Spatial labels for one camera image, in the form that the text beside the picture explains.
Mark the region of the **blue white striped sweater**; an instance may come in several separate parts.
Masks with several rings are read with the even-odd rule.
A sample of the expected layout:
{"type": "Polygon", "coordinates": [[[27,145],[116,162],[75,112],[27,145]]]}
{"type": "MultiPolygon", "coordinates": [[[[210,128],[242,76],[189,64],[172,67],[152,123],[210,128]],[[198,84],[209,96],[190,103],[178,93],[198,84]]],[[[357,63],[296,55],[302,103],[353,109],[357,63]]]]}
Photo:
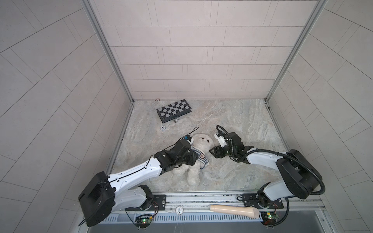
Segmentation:
{"type": "Polygon", "coordinates": [[[199,162],[200,169],[205,169],[209,165],[209,159],[207,158],[205,153],[197,147],[193,147],[192,151],[198,155],[197,161],[199,162]]]}

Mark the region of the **white teddy bear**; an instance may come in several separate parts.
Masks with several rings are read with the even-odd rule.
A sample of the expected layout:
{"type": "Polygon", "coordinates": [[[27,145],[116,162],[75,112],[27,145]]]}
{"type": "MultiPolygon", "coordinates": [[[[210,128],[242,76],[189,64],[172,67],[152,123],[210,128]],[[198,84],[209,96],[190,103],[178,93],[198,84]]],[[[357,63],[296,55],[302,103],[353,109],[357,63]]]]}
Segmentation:
{"type": "Polygon", "coordinates": [[[197,155],[194,165],[182,165],[173,170],[176,176],[182,176],[187,172],[187,183],[195,187],[200,183],[200,172],[209,165],[209,158],[212,154],[209,150],[214,146],[213,140],[209,135],[196,134],[193,138],[192,151],[197,155]]]}

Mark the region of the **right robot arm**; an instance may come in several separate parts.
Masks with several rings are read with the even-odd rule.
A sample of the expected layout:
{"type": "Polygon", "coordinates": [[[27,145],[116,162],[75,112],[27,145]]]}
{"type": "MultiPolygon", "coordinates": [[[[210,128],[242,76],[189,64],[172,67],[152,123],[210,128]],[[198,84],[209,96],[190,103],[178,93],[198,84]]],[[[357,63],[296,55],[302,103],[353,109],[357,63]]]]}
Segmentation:
{"type": "Polygon", "coordinates": [[[215,158],[229,156],[236,163],[265,166],[280,173],[282,180],[264,184],[257,192],[256,202],[268,208],[282,198],[306,199],[325,192],[320,173],[297,150],[280,153],[272,150],[244,146],[234,132],[218,131],[214,134],[219,145],[210,149],[215,158]]]}

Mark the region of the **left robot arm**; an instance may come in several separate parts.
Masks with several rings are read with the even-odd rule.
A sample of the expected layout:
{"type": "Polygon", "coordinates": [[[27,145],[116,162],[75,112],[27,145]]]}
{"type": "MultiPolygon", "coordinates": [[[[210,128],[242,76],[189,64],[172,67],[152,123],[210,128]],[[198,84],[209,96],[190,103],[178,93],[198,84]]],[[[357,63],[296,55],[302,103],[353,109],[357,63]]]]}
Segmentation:
{"type": "Polygon", "coordinates": [[[78,197],[85,223],[95,226],[113,211],[127,208],[147,209],[153,201],[151,190],[142,182],[170,172],[177,166],[195,165],[198,155],[192,149],[193,138],[185,136],[170,150],[152,155],[148,161],[126,171],[92,177],[78,197]]]}

